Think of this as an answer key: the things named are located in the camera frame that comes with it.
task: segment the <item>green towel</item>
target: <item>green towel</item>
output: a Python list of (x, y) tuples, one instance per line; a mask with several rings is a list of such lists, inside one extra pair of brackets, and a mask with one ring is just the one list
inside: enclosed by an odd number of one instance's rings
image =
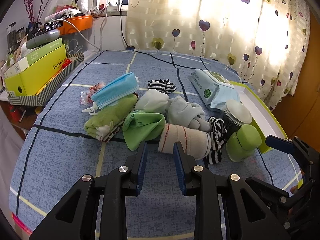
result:
[(104, 107), (97, 115), (91, 117), (84, 129), (91, 137), (108, 142), (121, 128), (125, 117), (138, 101), (138, 95), (130, 94)]
[(142, 141), (158, 137), (165, 125), (163, 114), (145, 113), (140, 110), (128, 114), (122, 125), (124, 140), (128, 148), (136, 150)]

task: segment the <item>wet wipes package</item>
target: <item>wet wipes package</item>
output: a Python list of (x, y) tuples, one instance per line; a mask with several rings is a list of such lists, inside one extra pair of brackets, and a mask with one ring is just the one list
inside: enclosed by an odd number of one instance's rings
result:
[(197, 69), (191, 75), (191, 83), (210, 110), (215, 108), (222, 110), (229, 99), (240, 102), (239, 94), (234, 85), (219, 73)]

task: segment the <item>gray device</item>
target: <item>gray device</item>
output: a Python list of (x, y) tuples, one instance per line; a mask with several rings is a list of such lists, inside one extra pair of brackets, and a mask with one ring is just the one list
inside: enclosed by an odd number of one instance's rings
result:
[(36, 35), (34, 38), (27, 41), (27, 49), (34, 49), (41, 46), (42, 44), (55, 41), (60, 36), (60, 31), (57, 29), (49, 30), (41, 35)]

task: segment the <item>metal screw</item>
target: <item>metal screw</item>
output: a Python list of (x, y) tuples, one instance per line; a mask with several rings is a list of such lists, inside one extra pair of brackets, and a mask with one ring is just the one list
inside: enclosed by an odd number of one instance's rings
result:
[(280, 198), (280, 201), (281, 201), (282, 203), (286, 203), (286, 202), (287, 202), (287, 198), (286, 198), (286, 197), (281, 197), (281, 198)]
[(198, 172), (203, 171), (203, 167), (200, 166), (200, 165), (194, 166), (193, 169), (194, 169), (195, 171), (198, 171)]
[(88, 175), (88, 174), (82, 176), (82, 180), (83, 180), (83, 181), (89, 181), (90, 179), (91, 179), (91, 176)]
[(230, 176), (230, 178), (231, 178), (232, 180), (235, 180), (235, 181), (238, 181), (238, 180), (240, 179), (240, 177), (239, 177), (238, 174), (232, 174), (232, 175)]
[(120, 172), (126, 172), (128, 170), (127, 166), (120, 166), (118, 169)]
[(290, 222), (285, 222), (284, 223), (284, 229), (289, 229), (290, 227)]

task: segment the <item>bed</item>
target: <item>bed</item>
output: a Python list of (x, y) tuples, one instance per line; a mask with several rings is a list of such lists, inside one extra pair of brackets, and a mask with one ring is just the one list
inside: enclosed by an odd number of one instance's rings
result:
[[(170, 98), (187, 97), (189, 102), (200, 104), (208, 118), (212, 112), (204, 106), (189, 81), (190, 74), (197, 68), (218, 72), (231, 81), (241, 81), (236, 71), (220, 62), (205, 58), (201, 61), (199, 57), (179, 53), (103, 51), (85, 60), (57, 90), (27, 136), (12, 176), (11, 211), (32, 231), (82, 175), (108, 174), (134, 154), (127, 148), (121, 131), (107, 144), (86, 135), (83, 125), (90, 116), (81, 111), (87, 108), (80, 104), (82, 90), (134, 72), (139, 78), (137, 93), (142, 96), (148, 80), (168, 78), (177, 87)], [(148, 143), (143, 190), (138, 197), (126, 199), (128, 237), (193, 239), (196, 199), (181, 194), (173, 155), (158, 152), (157, 140), (159, 138)], [(301, 174), (292, 156), (277, 150), (262, 156), (265, 165), (258, 152), (241, 163), (233, 163), (223, 155), (222, 162), (209, 165), (209, 169), (219, 175), (236, 173), (243, 178), (255, 176), (271, 183), (267, 167), (275, 186), (289, 191), (297, 184)], [(224, 230), (223, 214), (221, 226)]]

